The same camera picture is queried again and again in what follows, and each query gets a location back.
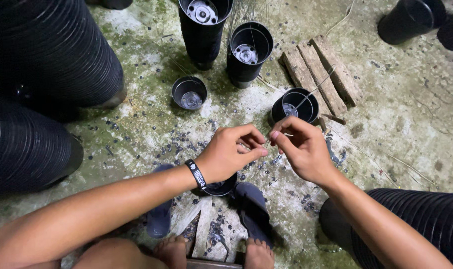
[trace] foot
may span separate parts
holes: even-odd
[[[153,249],[153,255],[164,262],[169,269],[187,268],[185,238],[175,235],[160,241]]]
[[[274,269],[275,254],[265,241],[256,241],[253,238],[247,239],[247,255],[245,258],[245,269]]]

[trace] black rubber wristband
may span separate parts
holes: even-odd
[[[196,163],[192,159],[188,159],[185,164],[188,166],[188,169],[194,175],[195,181],[197,182],[198,188],[200,190],[204,190],[206,183],[205,179],[203,178],[202,173],[200,173],[200,170],[198,169]]]

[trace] concrete floor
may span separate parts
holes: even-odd
[[[266,1],[257,1],[260,2],[264,7]],[[156,162],[173,163],[177,159],[183,162],[195,157],[199,151],[194,152],[187,145],[192,142],[201,149],[198,142],[208,142],[218,126],[252,122],[267,134],[267,112],[285,87],[292,86],[277,59],[284,49],[325,34],[342,19],[350,1],[268,3],[271,4],[268,10],[259,8],[257,19],[269,27],[279,45],[272,60],[263,65],[261,75],[280,90],[259,80],[248,89],[235,89],[225,73],[224,44],[212,70],[195,70],[184,48],[174,0],[135,0],[122,11],[91,7],[92,15],[123,65],[128,97],[111,111],[82,110],[82,120],[66,126],[81,137],[85,150],[82,166],[49,190],[0,197],[0,226],[74,193],[149,173]],[[344,175],[364,190],[397,185],[402,189],[453,192],[453,52],[441,46],[435,33],[402,46],[390,46],[380,40],[376,22],[395,4],[396,0],[357,0],[350,19],[328,36],[357,77],[365,96],[360,106],[342,115],[348,122],[346,126],[327,123],[334,135],[332,148],[336,154],[346,151],[346,161],[340,168],[345,168]],[[453,0],[445,4],[453,11]],[[208,100],[194,113],[171,103],[171,86],[185,74],[199,77],[209,90]],[[114,123],[120,130],[111,128]],[[183,147],[179,154],[172,150],[161,155],[161,148],[171,143],[171,137],[177,137],[176,133],[170,135],[171,130],[185,133],[180,138],[188,141],[177,141]],[[113,155],[108,154],[106,145]],[[415,168],[435,185],[388,154]],[[270,164],[277,156],[278,152],[271,150],[263,170],[252,166],[241,171],[245,180],[256,184],[268,199],[271,224],[281,238],[275,248],[276,267],[356,268],[346,252],[335,252],[335,246],[315,238],[318,220],[315,210],[327,199],[326,194],[314,184],[300,180],[286,158]],[[313,209],[304,209],[301,201],[306,195],[313,197],[308,198]],[[193,205],[194,199],[200,203]],[[247,234],[226,199],[199,198],[191,192],[182,194],[173,206],[172,231],[181,232],[200,209],[197,241],[201,242],[195,245],[194,256],[209,260],[225,258],[222,244],[205,247],[210,222],[223,220],[220,228],[230,248],[228,261],[232,261],[237,250],[244,251],[242,245]],[[121,236],[151,248],[156,240],[146,234],[142,218],[131,223]],[[65,258],[63,268],[69,268],[77,254]]]

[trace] white cord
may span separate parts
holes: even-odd
[[[349,15],[351,15],[351,10],[353,10],[353,5],[354,5],[354,2],[355,0],[353,0],[353,2],[351,3],[351,6],[348,8],[346,8],[346,12],[345,12],[345,17],[338,23],[336,23],[335,26],[331,27],[328,32],[326,32],[326,35],[325,36],[328,36],[329,35],[329,32],[331,32],[334,28],[336,28],[336,26],[340,25],[343,21],[345,21]]]

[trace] hand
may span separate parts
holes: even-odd
[[[253,124],[218,128],[195,163],[207,184],[224,181],[248,163],[267,156],[268,150],[262,146],[265,142]]]
[[[278,145],[280,154],[286,155],[293,170],[304,180],[323,185],[336,170],[323,133],[302,119],[294,116],[282,119],[270,131],[270,138],[271,145]]]

